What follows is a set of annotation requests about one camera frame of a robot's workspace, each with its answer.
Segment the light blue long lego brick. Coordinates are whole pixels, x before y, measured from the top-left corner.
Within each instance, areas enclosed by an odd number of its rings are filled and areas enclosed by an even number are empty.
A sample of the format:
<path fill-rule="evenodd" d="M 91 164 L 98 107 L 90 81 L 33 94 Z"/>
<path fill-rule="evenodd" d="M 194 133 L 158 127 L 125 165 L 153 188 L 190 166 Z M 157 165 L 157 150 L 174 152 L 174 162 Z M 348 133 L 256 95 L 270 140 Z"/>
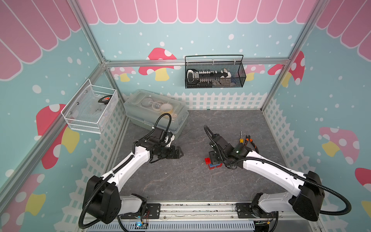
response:
<path fill-rule="evenodd" d="M 210 164 L 211 167 L 214 167 L 214 168 L 219 168 L 219 167 L 222 167 L 223 164 L 218 164 L 218 165 L 213 165 L 213 164 Z"/>

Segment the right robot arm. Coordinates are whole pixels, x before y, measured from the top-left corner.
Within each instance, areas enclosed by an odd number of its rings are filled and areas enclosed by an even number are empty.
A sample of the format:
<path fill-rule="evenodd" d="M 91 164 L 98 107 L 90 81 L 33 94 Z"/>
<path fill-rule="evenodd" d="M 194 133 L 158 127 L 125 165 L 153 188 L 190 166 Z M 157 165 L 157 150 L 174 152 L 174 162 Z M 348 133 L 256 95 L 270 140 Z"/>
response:
<path fill-rule="evenodd" d="M 227 168 L 241 168 L 257 173 L 285 189 L 283 193 L 257 193 L 250 204 L 257 218 L 279 211 L 295 212 L 309 221 L 317 221 L 325 193 L 318 187 L 319 176 L 310 171 L 304 174 L 277 164 L 239 143 L 233 147 L 219 134 L 210 135 L 214 150 L 212 164 L 223 163 Z"/>

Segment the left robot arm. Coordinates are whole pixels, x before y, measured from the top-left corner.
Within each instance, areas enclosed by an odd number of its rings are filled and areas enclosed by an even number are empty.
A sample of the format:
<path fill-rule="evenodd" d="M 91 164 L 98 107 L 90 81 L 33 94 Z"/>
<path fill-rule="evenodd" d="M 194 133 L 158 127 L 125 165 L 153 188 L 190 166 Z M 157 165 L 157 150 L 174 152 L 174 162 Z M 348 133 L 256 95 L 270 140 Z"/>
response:
<path fill-rule="evenodd" d="M 171 142 L 171 139 L 163 144 L 146 139 L 137 141 L 133 144 L 132 152 L 116 167 L 101 177 L 92 176 L 87 182 L 82 212 L 78 220 L 79 228 L 86 229 L 98 222 L 109 224 L 124 214 L 143 218 L 148 211 L 147 200 L 138 194 L 121 198 L 120 192 L 143 164 L 154 163 L 154 156 L 157 156 L 157 160 L 183 157 L 181 148 L 172 145 Z"/>

